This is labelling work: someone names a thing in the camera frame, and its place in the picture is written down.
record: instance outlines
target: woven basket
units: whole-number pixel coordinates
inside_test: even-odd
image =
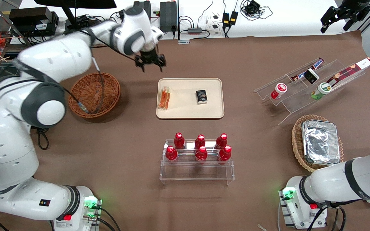
[[[101,104],[102,85],[99,73],[90,73],[79,79],[71,88],[71,93],[88,109],[82,111],[73,97],[68,98],[69,108],[83,118],[100,117],[115,107],[121,95],[121,87],[114,76],[101,72],[104,81],[104,99]]]
[[[307,120],[322,120],[327,121],[324,117],[318,116],[318,115],[304,115],[303,117],[300,117],[293,129],[292,129],[292,147],[294,149],[295,157],[297,158],[298,162],[304,167],[306,170],[310,172],[314,172],[317,169],[324,168],[326,165],[320,165],[320,164],[310,164],[305,160],[304,157],[304,143],[302,140],[302,128],[301,125],[304,121]],[[338,136],[338,144],[339,144],[339,154],[340,154],[340,161],[343,162],[343,148],[342,148],[342,141],[340,140],[340,137]]]

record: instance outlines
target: robotic arm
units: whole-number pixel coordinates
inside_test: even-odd
[[[308,228],[320,209],[370,202],[370,155],[292,177],[279,195],[296,228]],[[324,227],[325,218],[324,211],[313,227]]]
[[[330,25],[341,19],[349,19],[343,29],[349,28],[358,21],[363,21],[370,11],[370,0],[344,0],[338,8],[331,6],[321,18],[322,29],[325,33]]]
[[[66,112],[59,84],[91,66],[91,45],[103,42],[126,56],[140,52],[136,65],[165,66],[156,45],[163,32],[151,27],[142,8],[126,11],[122,25],[105,21],[22,51],[14,64],[20,76],[0,78],[0,212],[53,220],[56,231],[90,230],[98,200],[84,186],[34,179],[39,162],[29,136],[31,125],[48,128]]]

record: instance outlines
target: tiered acrylic display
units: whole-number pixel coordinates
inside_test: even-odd
[[[170,161],[166,158],[166,148],[175,146],[173,139],[167,139],[163,147],[160,180],[163,184],[168,180],[222,180],[227,184],[235,180],[232,158],[218,161],[219,149],[214,149],[216,140],[206,139],[208,157],[205,161],[195,160],[195,140],[186,139],[184,149],[178,151],[178,159]]]
[[[331,63],[324,62],[318,69],[315,70],[315,73],[320,77],[316,80],[313,84],[311,84],[307,79],[304,77],[293,81],[291,77],[294,77],[300,73],[305,72],[308,68],[310,68],[318,59],[315,59],[304,66],[287,73],[286,75],[256,89],[256,92],[262,100],[270,99],[270,101],[275,105],[278,106],[282,104],[286,110],[289,112],[289,115],[283,119],[281,123],[283,123],[289,116],[293,113],[300,111],[301,109],[310,107],[311,105],[315,104],[317,101],[324,100],[327,98],[324,96],[319,100],[315,100],[311,97],[311,93],[317,89],[318,85],[323,82],[327,82],[332,76],[336,73],[340,72],[341,70],[346,69],[342,63],[338,60],[335,60]],[[359,76],[363,75],[364,69],[354,73],[351,76],[348,76],[344,80],[338,82],[329,94],[332,94],[333,91],[343,87],[345,84],[351,82],[352,80],[358,78]],[[273,99],[270,97],[271,92],[275,89],[275,86],[278,83],[284,83],[288,87],[288,90],[285,94],[281,95],[279,99]]]

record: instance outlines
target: red bottle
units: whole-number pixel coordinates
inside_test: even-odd
[[[178,158],[178,152],[172,146],[166,148],[165,156],[169,160],[176,160]]]
[[[204,146],[198,148],[197,152],[195,153],[195,160],[203,161],[206,160],[208,157],[207,149]]]
[[[222,149],[228,143],[228,135],[222,133],[217,139],[215,144],[215,149]]]
[[[231,158],[231,146],[227,145],[219,151],[218,161],[227,161]]]
[[[173,143],[175,148],[185,148],[185,138],[182,136],[181,133],[175,134],[175,139],[173,139]]]
[[[205,137],[204,135],[200,134],[198,138],[195,140],[195,149],[198,149],[202,146],[205,146]]]

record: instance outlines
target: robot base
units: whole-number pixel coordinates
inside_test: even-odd
[[[69,221],[58,221],[55,219],[53,221],[55,231],[97,231],[99,229],[99,224],[97,222],[83,219],[83,216],[98,215],[97,210],[88,209],[86,206],[99,206],[102,200],[99,201],[92,194],[91,190],[85,186],[77,186],[76,188],[79,190],[79,193],[81,193],[78,209]]]
[[[294,226],[297,229],[308,228],[312,223],[315,214],[319,209],[311,209],[310,206],[302,198],[299,191],[299,183],[301,176],[292,177],[286,187],[279,191],[279,199],[281,200],[282,213],[285,218],[286,226]],[[282,201],[284,197],[290,197],[290,200]],[[326,225],[326,210],[316,219],[313,228],[323,228]]]

